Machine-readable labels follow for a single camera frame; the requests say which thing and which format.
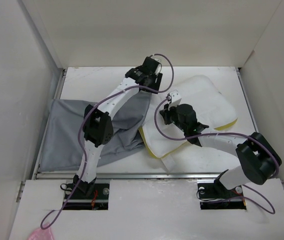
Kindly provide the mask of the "white pillow yellow edge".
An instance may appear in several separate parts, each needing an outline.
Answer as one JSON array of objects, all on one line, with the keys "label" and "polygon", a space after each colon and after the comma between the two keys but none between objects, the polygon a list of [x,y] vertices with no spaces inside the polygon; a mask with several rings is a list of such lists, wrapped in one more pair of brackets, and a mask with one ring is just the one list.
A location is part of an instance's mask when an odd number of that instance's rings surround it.
[{"label": "white pillow yellow edge", "polygon": [[[237,122],[233,105],[220,93],[213,82],[205,75],[195,75],[173,86],[172,91],[181,95],[181,103],[189,104],[196,112],[197,120],[218,131],[226,130]],[[172,157],[186,140],[174,141],[163,137],[154,123],[154,113],[167,93],[153,94],[143,125],[139,128],[143,142],[155,159],[161,160],[167,172],[172,171],[176,161]]]}]

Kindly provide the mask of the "grey pillowcase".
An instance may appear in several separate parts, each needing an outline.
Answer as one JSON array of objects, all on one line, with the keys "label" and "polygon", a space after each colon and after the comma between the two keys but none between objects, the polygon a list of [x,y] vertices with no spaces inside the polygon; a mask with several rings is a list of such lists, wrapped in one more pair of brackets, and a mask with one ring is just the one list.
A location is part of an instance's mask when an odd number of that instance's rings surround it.
[{"label": "grey pillowcase", "polygon": [[[104,166],[141,151],[145,145],[138,132],[146,118],[151,94],[139,92],[131,97],[112,120],[114,135],[103,147],[98,166]],[[52,101],[40,171],[76,171],[83,151],[78,143],[85,108],[84,100]]]}]

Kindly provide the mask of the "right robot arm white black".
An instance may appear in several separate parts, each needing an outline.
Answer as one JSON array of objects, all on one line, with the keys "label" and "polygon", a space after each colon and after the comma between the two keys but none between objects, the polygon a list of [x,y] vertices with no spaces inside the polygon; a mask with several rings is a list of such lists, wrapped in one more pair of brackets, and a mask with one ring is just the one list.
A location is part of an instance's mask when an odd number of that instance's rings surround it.
[{"label": "right robot arm white black", "polygon": [[195,110],[189,104],[157,108],[165,125],[175,125],[182,131],[183,140],[199,147],[213,148],[231,154],[240,165],[223,171],[210,185],[218,198],[247,183],[263,185],[279,172],[282,160],[266,138],[253,132],[245,135],[236,132],[220,132],[198,121]]}]

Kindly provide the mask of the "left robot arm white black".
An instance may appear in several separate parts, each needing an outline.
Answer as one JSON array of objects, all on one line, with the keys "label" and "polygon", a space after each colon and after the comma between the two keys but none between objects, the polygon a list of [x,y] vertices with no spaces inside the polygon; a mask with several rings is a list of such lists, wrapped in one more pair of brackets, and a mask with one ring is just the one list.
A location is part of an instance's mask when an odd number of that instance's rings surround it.
[{"label": "left robot arm white black", "polygon": [[142,65],[131,68],[123,80],[104,100],[85,108],[78,133],[83,157],[73,183],[77,194],[89,198],[94,191],[97,164],[101,151],[114,135],[112,120],[119,109],[139,91],[158,93],[162,79],[161,63],[148,56]]}]

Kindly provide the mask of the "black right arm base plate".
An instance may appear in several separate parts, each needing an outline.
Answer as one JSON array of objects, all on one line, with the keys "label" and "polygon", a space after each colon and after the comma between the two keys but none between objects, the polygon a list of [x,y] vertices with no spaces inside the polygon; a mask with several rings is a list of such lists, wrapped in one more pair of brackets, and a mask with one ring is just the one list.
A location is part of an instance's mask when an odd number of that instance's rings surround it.
[{"label": "black right arm base plate", "polygon": [[246,210],[240,185],[233,189],[225,189],[213,182],[199,182],[197,187],[196,196],[200,200],[201,210]]}]

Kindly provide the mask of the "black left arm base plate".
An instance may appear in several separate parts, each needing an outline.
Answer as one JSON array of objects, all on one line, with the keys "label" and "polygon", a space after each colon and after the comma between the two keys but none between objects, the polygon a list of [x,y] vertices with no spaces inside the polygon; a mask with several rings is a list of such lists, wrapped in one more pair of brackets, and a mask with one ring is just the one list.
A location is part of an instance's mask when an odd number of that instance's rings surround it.
[{"label": "black left arm base plate", "polygon": [[89,196],[76,189],[63,210],[103,211],[109,206],[110,183],[102,182],[94,185]]}]

